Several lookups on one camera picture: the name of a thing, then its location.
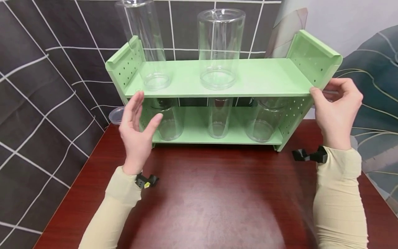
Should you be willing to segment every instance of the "dark tile wall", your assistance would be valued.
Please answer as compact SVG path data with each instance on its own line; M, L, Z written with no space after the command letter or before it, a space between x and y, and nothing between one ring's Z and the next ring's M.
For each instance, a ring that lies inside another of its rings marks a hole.
M0 249L32 248L122 102L104 62L126 38L115 0L0 1ZM196 15L214 2L155 2L167 60L198 59ZM279 3L246 12L240 57L262 58ZM250 98L235 98L246 106ZM181 98L206 106L207 98Z

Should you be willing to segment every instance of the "hand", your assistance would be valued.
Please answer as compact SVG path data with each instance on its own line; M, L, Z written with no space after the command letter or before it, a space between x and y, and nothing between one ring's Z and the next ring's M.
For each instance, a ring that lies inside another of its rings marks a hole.
M126 161L122 167L128 175L139 174L152 150L152 137L160 124L163 115L155 115L143 132L140 132L140 117L144 92L136 92L125 106L122 122L119 126L120 136L126 149Z
M351 128L363 95L350 78L332 78L324 90L335 93L322 92L315 87L310 89L315 101L315 118L321 128L324 145L348 150L351 148Z

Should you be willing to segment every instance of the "upper shelf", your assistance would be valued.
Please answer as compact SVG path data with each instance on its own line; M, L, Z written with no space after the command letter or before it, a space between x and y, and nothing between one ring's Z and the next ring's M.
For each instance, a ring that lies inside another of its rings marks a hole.
M291 42L286 58L240 59L236 83L225 90L209 90L200 84L200 61L166 61L172 71L170 86L158 91L146 90L139 75L144 58L137 36L119 49L105 64L122 100L126 103L138 90L149 98L171 97L264 97L309 96L309 88L323 89L342 56L300 30Z
M225 90L209 90L199 78L200 61L169 61L172 69L170 86L158 91L146 90L136 74L124 90L127 98L143 90L149 98L173 97L258 97L307 96L310 81L290 59L240 59L235 85Z

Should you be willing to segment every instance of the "black clip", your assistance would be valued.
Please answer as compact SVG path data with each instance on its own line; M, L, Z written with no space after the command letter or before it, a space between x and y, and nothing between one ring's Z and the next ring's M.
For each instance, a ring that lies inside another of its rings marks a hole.
M328 160L328 153L323 146L318 147L318 151L308 155L304 149L292 151L295 161L315 161L317 163L326 163Z
M159 177L157 176L150 175L149 178L146 178L142 175L142 173L139 173L135 178L135 183L140 188L148 188L148 187L155 187L158 180Z

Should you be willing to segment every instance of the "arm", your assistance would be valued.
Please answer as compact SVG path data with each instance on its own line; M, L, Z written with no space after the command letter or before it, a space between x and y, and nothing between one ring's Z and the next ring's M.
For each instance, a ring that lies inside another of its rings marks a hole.
M357 181L362 160L349 139L363 97L349 78L334 78L325 90L310 90L328 153L327 162L317 164L313 211L318 246L364 249L367 225Z
M116 168L105 197L84 232L79 249L116 248L131 209L141 200L141 189L135 179L149 157L153 134L163 117L162 114L155 115L146 129L140 132L143 101L144 93L137 92L125 106L119 131L126 149L126 161Z

